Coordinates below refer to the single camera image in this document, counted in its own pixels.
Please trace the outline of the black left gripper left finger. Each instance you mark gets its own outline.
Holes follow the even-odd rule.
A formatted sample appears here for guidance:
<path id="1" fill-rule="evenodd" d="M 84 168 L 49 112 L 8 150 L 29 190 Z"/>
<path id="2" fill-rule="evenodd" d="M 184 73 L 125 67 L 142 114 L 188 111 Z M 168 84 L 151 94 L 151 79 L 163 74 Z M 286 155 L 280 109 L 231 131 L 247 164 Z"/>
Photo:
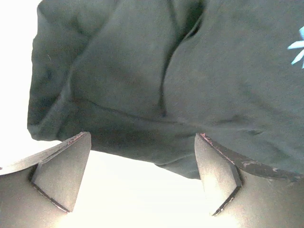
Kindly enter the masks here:
<path id="1" fill-rule="evenodd" d="M 0 169 L 0 226 L 55 228 L 72 212 L 91 150 L 81 132 Z"/>

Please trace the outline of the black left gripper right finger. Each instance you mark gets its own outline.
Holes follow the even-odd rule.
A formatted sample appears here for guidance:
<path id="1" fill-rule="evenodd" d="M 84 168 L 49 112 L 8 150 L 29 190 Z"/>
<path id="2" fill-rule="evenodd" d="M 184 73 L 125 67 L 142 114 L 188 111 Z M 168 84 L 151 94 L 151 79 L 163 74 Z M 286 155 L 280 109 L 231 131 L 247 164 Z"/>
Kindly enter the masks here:
<path id="1" fill-rule="evenodd" d="M 195 137 L 195 155 L 212 223 L 222 228 L 301 228 L 304 177 Z"/>

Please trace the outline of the black t shirt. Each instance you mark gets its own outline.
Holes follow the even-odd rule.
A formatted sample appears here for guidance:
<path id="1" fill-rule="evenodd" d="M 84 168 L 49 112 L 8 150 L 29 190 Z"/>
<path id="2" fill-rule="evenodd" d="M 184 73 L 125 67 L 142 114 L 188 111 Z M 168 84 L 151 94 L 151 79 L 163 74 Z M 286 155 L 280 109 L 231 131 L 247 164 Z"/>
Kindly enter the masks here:
<path id="1" fill-rule="evenodd" d="M 44 0 L 28 130 L 198 179 L 194 138 L 304 171 L 301 0 Z"/>

